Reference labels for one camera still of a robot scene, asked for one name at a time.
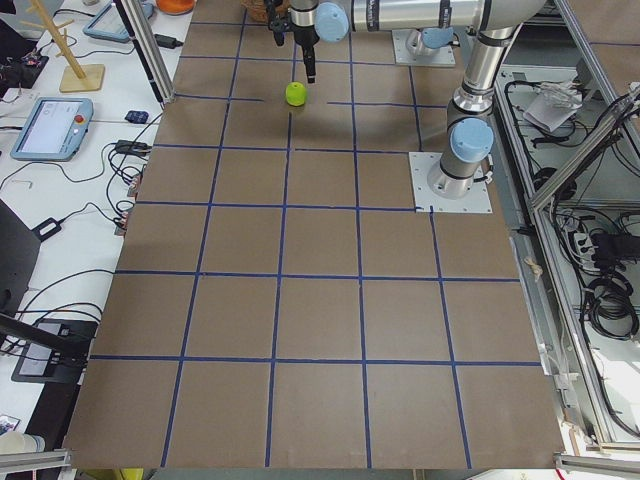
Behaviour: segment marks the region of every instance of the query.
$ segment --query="wooden basket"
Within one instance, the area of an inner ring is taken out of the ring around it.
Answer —
[[[267,23],[267,9],[264,6],[263,0],[240,0],[240,4],[247,9],[249,17],[257,23]],[[282,5],[277,8],[277,12],[280,15],[289,8],[289,0],[284,0]]]

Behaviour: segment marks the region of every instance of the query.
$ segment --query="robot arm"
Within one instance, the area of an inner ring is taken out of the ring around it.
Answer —
[[[265,0],[265,3],[274,1],[278,0]],[[473,184],[478,165],[493,145],[493,132],[482,117],[491,113],[498,69],[520,25],[540,11],[545,0],[350,0],[346,3],[350,3],[350,22],[345,9],[337,4],[291,0],[288,28],[303,48],[309,83],[315,81],[313,45],[318,38],[336,42],[349,28],[376,32],[473,26],[478,31],[462,85],[456,89],[447,110],[449,144],[440,164],[429,174],[430,186],[438,195],[452,199],[464,196]]]

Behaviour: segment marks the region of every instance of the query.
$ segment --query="tablet screen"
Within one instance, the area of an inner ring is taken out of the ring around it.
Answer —
[[[81,102],[44,101],[35,115],[22,145],[24,153],[59,153],[69,134]]]

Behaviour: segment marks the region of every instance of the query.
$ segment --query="green ball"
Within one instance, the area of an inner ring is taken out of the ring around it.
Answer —
[[[292,107],[300,107],[307,101],[307,87],[300,82],[291,82],[287,85],[285,99]]]

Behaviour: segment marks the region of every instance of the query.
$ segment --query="electronic device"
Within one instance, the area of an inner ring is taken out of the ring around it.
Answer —
[[[40,240],[2,200],[0,200],[0,313],[13,316],[40,253]],[[0,344],[4,335],[0,332]]]
[[[0,313],[0,333],[26,341],[11,380],[77,383],[97,326],[96,322],[47,318],[28,325]]]
[[[153,5],[142,2],[142,11],[147,18],[153,15]],[[118,9],[109,2],[96,16],[82,29],[82,33],[93,38],[111,40],[113,42],[127,43],[129,33],[122,23]]]
[[[11,156],[16,160],[64,162],[80,148],[93,115],[88,98],[40,98]]]

